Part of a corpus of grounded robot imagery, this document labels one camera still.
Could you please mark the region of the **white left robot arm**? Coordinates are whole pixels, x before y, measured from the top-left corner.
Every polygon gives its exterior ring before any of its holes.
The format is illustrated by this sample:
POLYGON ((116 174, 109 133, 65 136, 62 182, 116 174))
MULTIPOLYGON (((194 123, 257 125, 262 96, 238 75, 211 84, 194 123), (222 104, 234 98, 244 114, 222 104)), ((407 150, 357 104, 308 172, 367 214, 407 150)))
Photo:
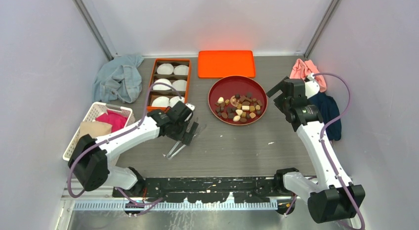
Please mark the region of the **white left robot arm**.
POLYGON ((111 162, 125 151, 159 137, 170 138, 181 148, 189 146, 199 126, 192 120, 194 110, 194 105, 179 101, 173 107, 148 112, 138 122, 111 134, 82 136, 68 161, 70 176, 77 178, 83 191, 110 186, 133 197, 141 195, 145 180, 139 172, 111 162))

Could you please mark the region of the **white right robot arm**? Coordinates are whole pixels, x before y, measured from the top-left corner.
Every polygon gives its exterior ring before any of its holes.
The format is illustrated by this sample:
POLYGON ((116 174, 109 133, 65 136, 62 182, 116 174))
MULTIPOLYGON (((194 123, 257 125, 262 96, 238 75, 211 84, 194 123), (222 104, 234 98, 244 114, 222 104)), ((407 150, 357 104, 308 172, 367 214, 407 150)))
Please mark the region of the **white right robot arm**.
POLYGON ((317 182, 304 177, 296 168, 285 168, 276 171, 273 186, 279 195, 292 193, 300 197, 307 204, 311 218, 318 224, 358 216, 361 229, 364 229, 365 221, 359 208, 365 198, 365 190, 360 184, 355 185, 344 171, 327 137, 328 125, 318 108, 309 101, 320 90, 314 77, 314 74, 305 80, 285 77, 267 92, 267 96, 282 92, 274 99, 274 104, 303 142, 317 182))

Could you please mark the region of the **white oval chocolate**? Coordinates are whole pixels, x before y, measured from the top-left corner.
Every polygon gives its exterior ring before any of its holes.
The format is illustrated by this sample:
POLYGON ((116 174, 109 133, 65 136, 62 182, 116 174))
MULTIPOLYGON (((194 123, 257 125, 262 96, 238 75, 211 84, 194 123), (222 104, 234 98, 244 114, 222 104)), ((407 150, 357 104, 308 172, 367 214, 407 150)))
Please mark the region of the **white oval chocolate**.
POLYGON ((217 100, 217 103, 218 104, 221 104, 221 103, 223 103, 224 102, 224 98, 223 97, 220 97, 218 100, 217 100))

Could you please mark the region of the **silver metal tongs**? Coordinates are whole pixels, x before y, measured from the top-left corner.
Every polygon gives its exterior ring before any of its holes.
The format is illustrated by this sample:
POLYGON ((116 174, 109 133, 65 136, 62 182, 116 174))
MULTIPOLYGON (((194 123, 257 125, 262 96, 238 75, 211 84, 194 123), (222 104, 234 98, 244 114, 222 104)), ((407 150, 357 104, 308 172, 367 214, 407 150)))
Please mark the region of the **silver metal tongs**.
MULTIPOLYGON (((199 127, 198 127, 198 133, 197 133, 197 136, 196 137, 194 137, 193 139, 192 139, 192 141, 194 140, 194 139, 196 139, 202 132, 203 132, 203 130, 205 130, 206 129, 206 127, 207 127, 207 124, 204 124, 204 125, 199 125, 199 127)), ((172 149, 167 153, 167 155, 166 155, 166 158, 167 158, 167 160, 171 160, 173 157, 175 157, 182 149, 184 149, 185 147, 186 147, 187 145, 184 145, 184 144, 182 144, 180 141, 178 141, 173 147, 172 147, 172 149)))

